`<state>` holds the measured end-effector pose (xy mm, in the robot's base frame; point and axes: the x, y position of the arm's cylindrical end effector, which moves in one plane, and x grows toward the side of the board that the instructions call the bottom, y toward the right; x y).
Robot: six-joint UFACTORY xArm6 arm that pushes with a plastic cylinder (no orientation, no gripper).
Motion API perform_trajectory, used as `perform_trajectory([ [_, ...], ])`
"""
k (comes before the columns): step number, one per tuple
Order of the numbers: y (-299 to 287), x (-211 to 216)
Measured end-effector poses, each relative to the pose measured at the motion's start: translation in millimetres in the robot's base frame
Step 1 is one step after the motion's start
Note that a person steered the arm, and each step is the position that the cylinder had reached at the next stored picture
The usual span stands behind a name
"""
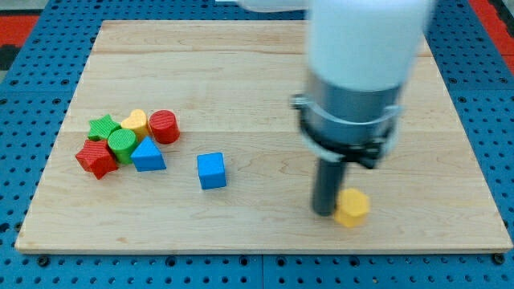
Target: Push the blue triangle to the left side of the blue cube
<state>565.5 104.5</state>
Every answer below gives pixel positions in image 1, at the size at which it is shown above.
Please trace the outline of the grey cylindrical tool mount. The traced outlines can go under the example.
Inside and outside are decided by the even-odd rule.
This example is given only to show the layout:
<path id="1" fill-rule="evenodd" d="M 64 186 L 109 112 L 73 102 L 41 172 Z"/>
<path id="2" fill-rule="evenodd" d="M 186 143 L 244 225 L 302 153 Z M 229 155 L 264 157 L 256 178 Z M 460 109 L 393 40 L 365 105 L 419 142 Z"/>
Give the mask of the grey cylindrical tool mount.
<path id="1" fill-rule="evenodd" d="M 401 88 L 353 90 L 308 71 L 304 91 L 292 97 L 302 141 L 319 161 L 374 169 L 398 141 Z"/>

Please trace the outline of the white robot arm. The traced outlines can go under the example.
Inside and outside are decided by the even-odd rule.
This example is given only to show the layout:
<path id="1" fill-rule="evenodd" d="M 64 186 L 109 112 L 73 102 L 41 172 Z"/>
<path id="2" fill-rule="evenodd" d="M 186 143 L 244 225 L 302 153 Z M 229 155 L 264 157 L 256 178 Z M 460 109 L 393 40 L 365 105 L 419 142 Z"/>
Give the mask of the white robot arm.
<path id="1" fill-rule="evenodd" d="M 245 10 L 305 10 L 307 80 L 292 97 L 300 135 L 317 155 L 312 209 L 330 216 L 349 163 L 372 169 L 398 142 L 402 106 L 434 2 L 234 0 Z"/>

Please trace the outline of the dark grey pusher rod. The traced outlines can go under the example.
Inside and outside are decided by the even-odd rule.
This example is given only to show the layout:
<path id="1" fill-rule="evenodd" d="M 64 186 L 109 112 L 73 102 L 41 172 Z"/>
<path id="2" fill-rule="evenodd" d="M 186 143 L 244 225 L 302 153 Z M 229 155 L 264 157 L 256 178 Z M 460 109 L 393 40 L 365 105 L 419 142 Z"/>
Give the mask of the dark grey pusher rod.
<path id="1" fill-rule="evenodd" d="M 343 161 L 318 160 L 312 190 L 312 209 L 316 214 L 330 216 L 334 213 L 346 167 Z"/>

